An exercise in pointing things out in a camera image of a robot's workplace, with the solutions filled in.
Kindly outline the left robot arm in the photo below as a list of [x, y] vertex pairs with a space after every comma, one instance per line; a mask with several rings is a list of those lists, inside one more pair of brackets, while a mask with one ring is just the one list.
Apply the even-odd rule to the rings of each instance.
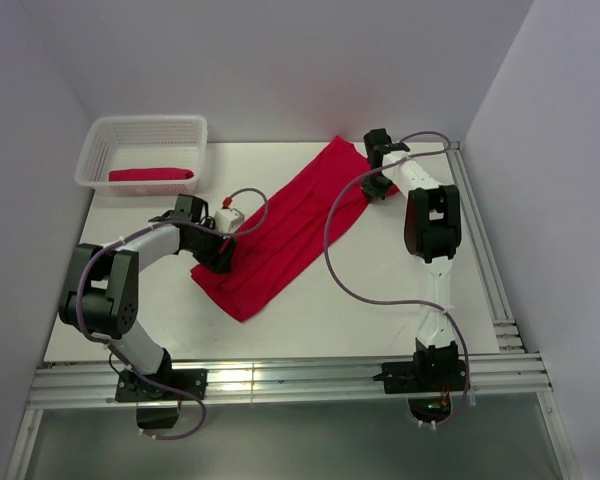
[[212, 273], [225, 274], [237, 241], [220, 231], [199, 197], [179, 195], [173, 209], [107, 245], [81, 243], [72, 253], [58, 306], [60, 320], [123, 362], [116, 401], [203, 399], [207, 372], [174, 368], [166, 348], [138, 319], [139, 275], [164, 257], [190, 253]]

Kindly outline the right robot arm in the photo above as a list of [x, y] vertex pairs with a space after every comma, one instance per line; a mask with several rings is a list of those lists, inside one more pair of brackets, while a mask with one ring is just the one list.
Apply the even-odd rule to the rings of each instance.
[[450, 319], [451, 270], [462, 240], [460, 193], [453, 184], [435, 179], [410, 154], [404, 141], [395, 142], [383, 128], [363, 137], [374, 171], [362, 181], [364, 194], [385, 199], [395, 187], [406, 199], [404, 243], [423, 268], [426, 309], [410, 361], [387, 362], [374, 379], [387, 394], [447, 394], [466, 387], [466, 344]]

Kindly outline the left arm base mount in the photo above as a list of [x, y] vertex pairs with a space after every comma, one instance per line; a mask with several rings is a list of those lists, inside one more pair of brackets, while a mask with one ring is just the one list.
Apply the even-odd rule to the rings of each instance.
[[[114, 401], [136, 405], [136, 425], [144, 434], [159, 440], [183, 439], [197, 433], [205, 423], [207, 373], [206, 369], [173, 370], [171, 367], [152, 375], [123, 370], [118, 375]], [[199, 420], [188, 431], [169, 434], [180, 420], [186, 401], [198, 405]]]

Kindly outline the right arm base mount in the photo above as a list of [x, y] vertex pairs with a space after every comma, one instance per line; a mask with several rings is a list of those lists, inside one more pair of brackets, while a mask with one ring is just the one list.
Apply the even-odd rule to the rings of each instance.
[[466, 364], [459, 359], [429, 361], [420, 356], [385, 362], [373, 380], [383, 385], [387, 395], [408, 395], [411, 415], [431, 427], [452, 415], [453, 393], [460, 393], [465, 400], [470, 389]]

